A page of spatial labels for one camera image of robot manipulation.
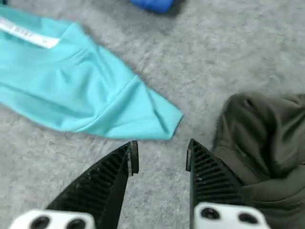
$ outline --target shirt label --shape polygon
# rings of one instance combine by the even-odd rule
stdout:
[[[26,28],[16,25],[15,23],[0,16],[0,30],[5,31],[11,35],[19,37],[27,42],[41,46],[46,49],[53,48],[58,44],[58,38],[47,37],[34,33]]]

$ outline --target gray carpet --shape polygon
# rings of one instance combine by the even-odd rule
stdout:
[[[140,141],[119,228],[186,229],[191,137],[211,147],[224,101],[239,91],[305,87],[305,1],[185,0],[168,16],[128,0],[11,0],[81,23],[183,112],[171,141]],[[55,132],[0,107],[0,228],[43,208],[91,164],[126,141]]]

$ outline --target teal t-shirt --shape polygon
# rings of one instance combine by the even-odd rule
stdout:
[[[59,131],[170,139],[182,113],[70,21],[0,5],[0,102]]]

